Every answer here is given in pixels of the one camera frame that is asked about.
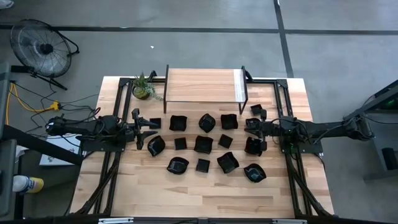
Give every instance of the wooden shelf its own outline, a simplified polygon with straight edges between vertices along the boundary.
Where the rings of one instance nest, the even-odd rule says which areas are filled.
[[[246,105],[248,89],[241,69],[169,68],[166,73],[164,113],[167,103],[241,103]]]

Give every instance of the small plant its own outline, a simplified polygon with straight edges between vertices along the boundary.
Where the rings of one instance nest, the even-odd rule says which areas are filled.
[[[156,100],[163,100],[162,97],[156,94],[153,84],[149,83],[148,81],[148,78],[145,78],[144,76],[144,72],[142,72],[139,77],[136,76],[136,79],[132,82],[132,84],[135,86],[133,91],[134,96],[138,99],[144,100],[149,95]]]

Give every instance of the spray can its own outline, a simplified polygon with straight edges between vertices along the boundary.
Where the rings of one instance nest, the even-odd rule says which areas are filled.
[[[20,193],[37,193],[42,190],[43,186],[43,179],[27,177],[24,175],[15,175],[12,191]]]

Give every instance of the gray tile floor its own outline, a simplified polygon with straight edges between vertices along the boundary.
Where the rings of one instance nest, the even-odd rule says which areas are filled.
[[[280,0],[286,29],[398,29],[393,0]],[[272,0],[18,0],[0,11],[0,22],[40,19],[64,26],[277,28]],[[70,101],[97,93],[105,75],[135,75],[176,67],[230,68],[245,65],[254,77],[286,77],[278,34],[63,32],[81,54],[58,80],[70,88],[53,98]],[[304,78],[314,121],[337,121],[374,92],[398,78],[397,36],[287,35],[295,77]],[[19,63],[9,46],[9,30],[0,30],[0,60]],[[48,85],[18,75],[19,83],[43,95]],[[20,90],[21,98],[40,106],[39,97]],[[81,102],[95,106],[96,97]],[[28,130],[30,115],[11,102],[11,124]],[[44,114],[49,119],[54,113]],[[86,113],[68,114],[83,118]],[[35,118],[38,123],[44,122]],[[398,222],[398,180],[364,182],[380,169],[370,142],[325,139],[326,175],[335,213],[345,218]],[[35,167],[34,162],[28,167]],[[73,182],[45,189],[31,198],[26,215],[63,214]],[[55,197],[62,192],[63,197]]]

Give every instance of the wooden tabletop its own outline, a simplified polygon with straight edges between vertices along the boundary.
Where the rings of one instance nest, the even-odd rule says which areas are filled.
[[[167,102],[244,102],[242,69],[170,68]]]
[[[114,101],[120,77],[104,77],[97,106],[99,115],[113,113]],[[293,113],[303,120],[312,120],[304,81],[300,78],[287,79]],[[156,84],[156,92],[162,95],[164,84]],[[159,134],[166,142],[165,150],[152,157],[145,140],[141,151],[134,142],[128,144],[122,154],[118,181],[114,195],[112,216],[129,217],[225,217],[225,218],[292,218],[294,217],[286,163],[279,146],[267,137],[268,150],[261,157],[244,152],[246,138],[244,122],[252,118],[250,106],[260,103],[268,112],[269,120],[277,118],[274,89],[272,85],[248,84],[249,101],[243,114],[238,115],[239,128],[221,129],[221,114],[236,113],[236,104],[217,103],[172,103],[167,114],[163,114],[163,103],[155,99],[138,100],[132,97],[130,110],[139,108],[145,119],[162,118]],[[123,110],[121,103],[119,116]],[[215,128],[206,134],[198,127],[199,119],[209,113],[216,119]],[[187,130],[169,130],[172,115],[188,117]],[[221,134],[233,138],[230,149],[217,145]],[[198,135],[214,139],[210,155],[199,154],[193,150]],[[185,137],[188,149],[176,151],[174,139]],[[233,152],[240,167],[224,174],[216,158],[226,152]],[[189,161],[187,171],[182,175],[171,174],[166,170],[171,158],[183,157]],[[83,161],[73,197],[71,212],[77,211],[90,197],[98,185],[103,152],[93,153]],[[303,164],[307,184],[314,196],[333,213],[325,172],[319,159],[311,154],[303,154]],[[210,160],[209,173],[195,171],[198,158]],[[252,183],[244,175],[243,167],[257,163],[266,172],[267,178],[260,183]],[[103,197],[106,204],[108,189]],[[301,191],[298,191],[302,211]]]

